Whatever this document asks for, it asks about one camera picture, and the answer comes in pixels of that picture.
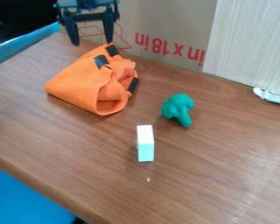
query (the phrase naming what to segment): orange cloth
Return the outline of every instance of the orange cloth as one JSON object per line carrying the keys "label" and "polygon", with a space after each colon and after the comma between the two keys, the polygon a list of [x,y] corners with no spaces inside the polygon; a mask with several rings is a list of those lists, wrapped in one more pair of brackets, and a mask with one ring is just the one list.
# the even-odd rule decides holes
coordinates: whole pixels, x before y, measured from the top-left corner
{"label": "orange cloth", "polygon": [[[106,116],[125,108],[136,80],[135,62],[108,52],[102,45],[77,59],[45,84],[45,91],[75,106]],[[107,59],[100,66],[98,58]]]}

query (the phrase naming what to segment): cardboard box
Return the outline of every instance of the cardboard box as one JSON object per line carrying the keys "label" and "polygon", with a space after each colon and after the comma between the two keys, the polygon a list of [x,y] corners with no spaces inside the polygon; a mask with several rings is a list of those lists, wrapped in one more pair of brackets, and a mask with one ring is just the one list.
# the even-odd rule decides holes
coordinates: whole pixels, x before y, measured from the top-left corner
{"label": "cardboard box", "polygon": [[[215,5],[216,0],[122,0],[114,42],[128,53],[200,72]],[[102,22],[78,26],[82,39],[105,42]]]}

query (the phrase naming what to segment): white foam block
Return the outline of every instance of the white foam block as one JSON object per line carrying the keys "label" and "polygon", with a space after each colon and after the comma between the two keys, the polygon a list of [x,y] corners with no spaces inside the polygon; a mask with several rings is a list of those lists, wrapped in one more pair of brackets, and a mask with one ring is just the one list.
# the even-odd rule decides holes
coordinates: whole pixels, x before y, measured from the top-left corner
{"label": "white foam block", "polygon": [[151,125],[136,126],[138,162],[150,162],[155,157],[155,142]]}

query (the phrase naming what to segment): toy broccoli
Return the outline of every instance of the toy broccoli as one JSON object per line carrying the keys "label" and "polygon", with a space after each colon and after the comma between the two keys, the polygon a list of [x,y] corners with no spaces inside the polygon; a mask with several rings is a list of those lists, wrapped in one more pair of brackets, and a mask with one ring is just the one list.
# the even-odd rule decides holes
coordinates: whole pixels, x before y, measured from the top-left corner
{"label": "toy broccoli", "polygon": [[194,107],[194,100],[187,94],[174,94],[164,101],[162,116],[165,119],[177,118],[184,128],[192,124],[189,110]]}

